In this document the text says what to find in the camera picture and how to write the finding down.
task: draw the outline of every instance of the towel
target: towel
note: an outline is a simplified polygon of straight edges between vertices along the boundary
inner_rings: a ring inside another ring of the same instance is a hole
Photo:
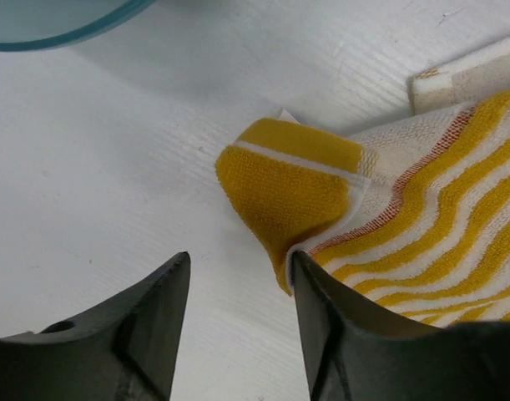
[[[262,119],[216,174],[290,295],[302,250],[417,321],[510,320],[506,86],[510,38],[416,76],[410,119],[348,138]]]

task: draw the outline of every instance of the white stripe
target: white stripe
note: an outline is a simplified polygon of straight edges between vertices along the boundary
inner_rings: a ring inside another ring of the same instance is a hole
[[[457,105],[449,110],[406,119],[388,128],[378,127],[352,135],[350,140],[377,152],[379,158],[375,171],[380,171],[382,176],[373,178],[355,218],[338,234],[361,228],[378,217],[390,204],[391,189],[396,180],[422,157],[431,153],[432,148],[465,108],[467,105]]]
[[[510,210],[505,214],[505,216],[507,215],[510,216]],[[508,221],[507,220],[498,221],[497,223],[500,226],[503,226],[507,224]],[[483,287],[478,288],[476,291],[472,293],[454,297],[442,297],[435,300],[405,301],[398,304],[397,308],[400,310],[404,310],[406,312],[424,311],[424,313],[427,313],[427,310],[433,308],[450,307],[451,305],[458,305],[463,302],[472,302],[486,297],[492,297],[509,286],[510,286],[510,256],[502,264],[501,268],[499,269],[499,272],[492,276],[490,281],[488,281]]]
[[[486,140],[482,141],[469,155],[459,160],[456,165],[445,171],[427,188],[424,200],[425,207],[422,215],[414,222],[409,230],[405,230],[399,236],[384,244],[372,247],[359,254],[335,258],[327,263],[324,268],[329,273],[332,273],[336,269],[347,264],[362,264],[376,261],[419,240],[432,227],[437,218],[438,194],[440,190],[458,178],[469,165],[474,165],[478,161],[486,159],[508,138],[510,138],[510,110]]]
[[[295,251],[306,251],[311,246],[315,244],[319,244],[326,239],[332,238],[336,233],[338,233],[342,226],[344,226],[355,214],[358,210],[359,205],[361,204],[362,197],[366,193],[367,186],[370,183],[370,179],[361,175],[356,175],[350,173],[349,171],[336,169],[334,167],[330,167],[328,165],[322,165],[320,163],[316,163],[313,161],[302,159],[301,157],[296,157],[292,155],[287,155],[285,153],[277,152],[275,150],[267,149],[263,146],[253,145],[249,142],[245,142],[243,140],[237,140],[234,145],[249,150],[251,152],[255,152],[259,155],[263,155],[266,157],[270,157],[273,160],[284,161],[285,163],[291,165],[298,165],[300,167],[304,167],[306,169],[320,171],[321,173],[326,173],[330,175],[336,175],[341,178],[344,178],[348,183],[348,201],[350,203],[350,210],[338,221],[333,227],[330,227],[328,230],[325,230],[318,236],[313,236],[312,238],[293,245],[290,250],[286,254],[286,283],[288,288],[293,291],[293,274],[291,271],[291,255]]]
[[[350,183],[361,181],[361,177],[359,177],[359,175],[350,173],[349,171],[337,169],[335,167],[330,167],[329,165],[323,165],[321,163],[316,163],[315,161],[305,160],[302,159],[301,157],[287,155],[286,153],[277,152],[276,150],[268,149],[265,148],[264,146],[250,144],[249,142],[245,142],[243,140],[235,141],[234,146],[250,150],[251,152],[258,153],[259,155],[269,157],[273,160],[284,161],[289,165],[298,165],[299,167],[304,167],[309,170],[320,171],[321,173],[330,175],[336,175],[338,177],[345,178]]]
[[[479,320],[499,320],[510,312],[510,297],[494,302]]]
[[[410,277],[416,277],[422,272],[424,272],[427,268],[431,266],[431,264],[438,259],[443,254],[447,253],[451,250],[464,236],[467,231],[467,225],[469,223],[470,215],[474,213],[475,205],[482,199],[482,194],[489,192],[491,189],[497,186],[500,180],[503,180],[510,176],[510,160],[504,165],[498,166],[490,175],[483,177],[477,185],[475,185],[466,196],[462,199],[462,201],[458,205],[457,210],[457,218],[455,220],[453,228],[450,230],[449,235],[443,238],[440,242],[438,242],[433,248],[429,251],[422,253],[417,259],[410,263],[406,263],[401,265],[396,270],[392,270],[389,272],[381,272],[381,273],[370,273],[364,272],[360,274],[356,274],[350,279],[346,280],[346,285],[355,286],[359,282],[363,282],[365,280],[371,278],[383,278],[390,280],[404,280]],[[481,234],[476,239],[475,243],[472,245],[472,248],[468,250],[467,255],[475,255],[474,257],[470,257],[469,261],[465,261],[465,258],[461,259],[461,263],[458,265],[456,269],[453,269],[448,275],[437,282],[427,283],[426,285],[419,287],[409,287],[409,286],[386,286],[383,288],[377,288],[376,290],[369,293],[369,296],[378,299],[380,297],[384,297],[385,295],[392,294],[398,291],[404,292],[432,292],[438,291],[444,288],[449,288],[457,283],[459,283],[464,277],[467,277],[470,271],[475,266],[475,257],[478,259],[481,258],[481,255],[485,252],[487,246],[490,242],[493,241],[499,229],[502,227],[497,227],[494,225],[495,217],[492,216],[490,221],[483,227]]]

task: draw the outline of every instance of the white wooden surface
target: white wooden surface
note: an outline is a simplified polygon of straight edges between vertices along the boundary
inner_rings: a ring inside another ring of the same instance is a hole
[[[305,401],[294,303],[213,163],[281,106],[347,134],[407,79],[510,34],[510,1],[159,0],[71,48],[0,53],[0,337],[189,250],[174,401]]]

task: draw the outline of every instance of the orange stripe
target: orange stripe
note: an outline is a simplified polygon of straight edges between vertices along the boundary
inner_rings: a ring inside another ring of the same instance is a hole
[[[496,159],[497,165],[500,165],[505,160],[510,159],[510,139],[505,142],[503,146],[498,148],[492,155],[490,155],[487,159],[483,160],[480,163],[473,165],[471,168],[468,168],[463,175],[461,175],[460,179],[457,181],[453,181],[453,184],[456,182],[464,182],[469,183],[472,182],[472,179],[468,178],[471,176],[469,173],[472,173],[472,170],[477,170],[479,165],[490,164]],[[462,190],[454,190],[452,193],[457,194],[457,196],[462,196],[464,191]],[[458,205],[458,198],[456,196],[451,197],[453,205]],[[367,293],[379,287],[389,287],[389,286],[399,286],[399,287],[419,287],[425,284],[429,284],[432,282],[436,282],[442,278],[444,278],[449,272],[453,269],[456,269],[463,257],[472,249],[475,241],[479,237],[479,234],[483,230],[487,224],[490,223],[490,220],[510,201],[510,175],[506,178],[500,180],[497,185],[487,192],[483,198],[479,200],[479,202],[475,205],[472,214],[468,218],[468,223],[466,226],[466,230],[462,237],[458,240],[457,244],[451,248],[449,251],[446,251],[442,256],[437,258],[429,267],[427,267],[422,273],[417,276],[394,280],[394,279],[370,279],[365,280],[354,287],[355,291],[360,293]],[[426,299],[426,300],[435,300],[441,297],[453,297],[455,295],[463,295],[466,293],[473,292],[477,290],[476,287],[472,285],[472,283],[476,283],[473,280],[475,275],[479,275],[478,283],[480,286],[484,286],[487,282],[484,281],[485,277],[492,277],[492,271],[489,269],[486,270],[490,275],[484,276],[482,272],[477,272],[477,269],[473,270],[468,277],[464,280],[460,281],[457,285],[454,285],[449,288],[444,288],[442,290],[436,290],[432,292],[424,292],[424,293],[415,293],[415,292],[394,292],[390,295],[385,295],[383,298],[377,300],[383,306],[395,305],[399,302],[404,301],[414,301],[416,299]]]
[[[343,242],[352,240],[359,236],[364,236],[388,223],[397,214],[401,211],[403,207],[403,192],[408,186],[411,178],[421,169],[423,169],[426,165],[434,161],[438,156],[443,154],[452,143],[457,140],[460,136],[461,132],[464,130],[468,121],[473,116],[475,112],[475,107],[471,107],[470,109],[463,110],[459,115],[452,121],[446,133],[442,136],[442,138],[437,142],[437,144],[432,148],[431,152],[428,155],[422,157],[416,164],[406,170],[402,175],[400,175],[394,186],[392,187],[392,197],[390,199],[390,203],[388,207],[375,219],[368,221],[364,226],[358,227],[349,232],[340,234],[339,236],[333,236],[327,241],[322,242],[313,248],[309,255],[313,256],[319,251],[323,251],[324,249],[341,244]]]

